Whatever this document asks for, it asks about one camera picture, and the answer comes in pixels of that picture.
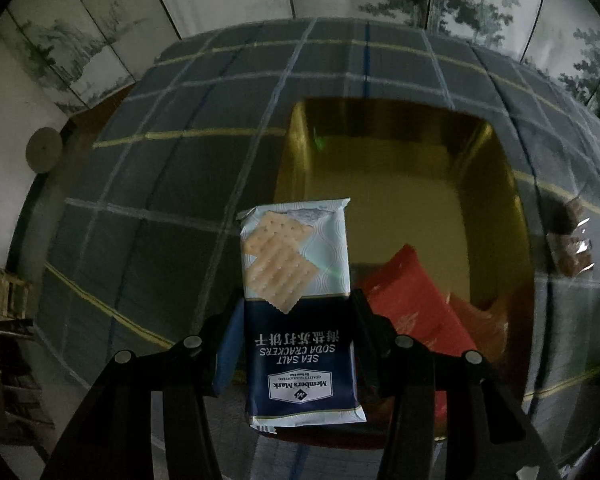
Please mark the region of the soda crackers packet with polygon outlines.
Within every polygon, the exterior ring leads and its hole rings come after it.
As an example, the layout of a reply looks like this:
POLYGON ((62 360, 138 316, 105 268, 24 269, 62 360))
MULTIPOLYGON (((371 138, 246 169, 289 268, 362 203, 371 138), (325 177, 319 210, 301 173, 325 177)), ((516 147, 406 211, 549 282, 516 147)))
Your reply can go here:
POLYGON ((261 205, 237 216, 254 429, 365 422, 349 311, 348 203, 261 205))

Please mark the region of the wooden side furniture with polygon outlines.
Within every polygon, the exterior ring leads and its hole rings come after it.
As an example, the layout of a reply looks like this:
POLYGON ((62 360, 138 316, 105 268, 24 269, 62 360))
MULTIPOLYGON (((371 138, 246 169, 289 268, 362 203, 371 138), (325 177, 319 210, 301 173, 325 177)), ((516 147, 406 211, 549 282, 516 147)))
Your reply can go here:
POLYGON ((43 390, 21 345, 35 341, 27 317, 29 282, 0 268, 0 444, 30 446, 48 460, 55 425, 43 406, 43 390))

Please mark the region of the clear long cookie packet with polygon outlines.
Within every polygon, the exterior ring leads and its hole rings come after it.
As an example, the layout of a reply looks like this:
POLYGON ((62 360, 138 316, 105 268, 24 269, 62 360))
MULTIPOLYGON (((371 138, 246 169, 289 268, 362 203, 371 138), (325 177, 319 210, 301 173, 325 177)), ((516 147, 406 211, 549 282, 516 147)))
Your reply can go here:
POLYGON ((560 203, 550 217, 546 240, 556 271, 567 278, 575 278, 595 266, 588 222, 590 216, 580 196, 560 203))

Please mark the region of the red snack packet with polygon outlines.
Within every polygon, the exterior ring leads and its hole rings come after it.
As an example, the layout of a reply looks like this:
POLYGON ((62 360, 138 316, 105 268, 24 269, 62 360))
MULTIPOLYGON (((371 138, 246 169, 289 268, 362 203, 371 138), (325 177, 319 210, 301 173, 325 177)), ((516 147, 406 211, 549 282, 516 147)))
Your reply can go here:
POLYGON ((461 356, 476 345, 462 322, 420 264, 415 248, 404 245, 358 287, 370 308, 430 351, 461 356))

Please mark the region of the painted folding screen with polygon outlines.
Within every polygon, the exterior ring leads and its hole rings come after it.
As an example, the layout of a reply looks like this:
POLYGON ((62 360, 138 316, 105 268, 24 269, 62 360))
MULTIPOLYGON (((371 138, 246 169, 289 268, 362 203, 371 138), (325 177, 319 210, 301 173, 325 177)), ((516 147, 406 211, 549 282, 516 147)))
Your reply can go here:
POLYGON ((139 80, 172 42, 295 18, 373 18, 505 54, 600 118, 600 0, 0 0, 0 40, 64 113, 139 80))

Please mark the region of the plaid blue grey tablecloth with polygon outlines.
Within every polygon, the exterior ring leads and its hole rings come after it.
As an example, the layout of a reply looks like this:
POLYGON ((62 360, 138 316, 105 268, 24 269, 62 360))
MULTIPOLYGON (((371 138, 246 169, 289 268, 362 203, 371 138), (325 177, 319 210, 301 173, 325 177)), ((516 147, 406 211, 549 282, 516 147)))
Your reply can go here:
POLYGON ((490 120, 533 238, 524 409, 559 466, 600 435, 600 120, 526 64, 344 18, 245 24, 168 47, 99 136, 45 259, 35 371, 79 402, 119 349, 147 354, 224 310, 238 211, 268 202, 295 102, 407 99, 490 120), (546 234, 580 196, 595 266, 556 271, 546 234))

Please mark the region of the round stone millstone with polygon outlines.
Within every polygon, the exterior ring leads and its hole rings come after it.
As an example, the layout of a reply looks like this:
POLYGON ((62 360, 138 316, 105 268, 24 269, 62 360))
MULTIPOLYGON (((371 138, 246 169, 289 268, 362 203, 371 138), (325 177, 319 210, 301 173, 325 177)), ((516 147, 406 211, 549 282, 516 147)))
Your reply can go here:
POLYGON ((64 144, 60 133, 52 127, 39 128, 26 147, 26 161, 35 174, 47 174, 59 162, 64 144))

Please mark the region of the red gold toffee tin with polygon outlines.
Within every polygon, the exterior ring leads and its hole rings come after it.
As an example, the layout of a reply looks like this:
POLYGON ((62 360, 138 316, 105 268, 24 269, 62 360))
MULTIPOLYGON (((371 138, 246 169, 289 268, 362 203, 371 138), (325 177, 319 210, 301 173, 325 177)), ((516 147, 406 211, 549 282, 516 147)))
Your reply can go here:
POLYGON ((349 200, 354 280, 410 245, 442 292, 477 307, 505 307, 504 370, 521 396, 533 266, 524 206, 492 122, 408 101, 300 101, 290 112, 275 198, 341 197, 349 200))

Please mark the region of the orange snack packet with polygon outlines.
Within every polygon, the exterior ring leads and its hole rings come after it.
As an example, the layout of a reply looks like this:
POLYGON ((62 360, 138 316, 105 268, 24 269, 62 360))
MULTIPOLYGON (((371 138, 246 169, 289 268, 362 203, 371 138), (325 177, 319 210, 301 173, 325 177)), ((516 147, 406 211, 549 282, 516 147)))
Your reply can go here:
POLYGON ((508 314, 501 298, 494 301, 488 310, 480 310, 452 292, 448 305, 468 331, 472 341, 491 363, 504 358, 508 337, 508 314))

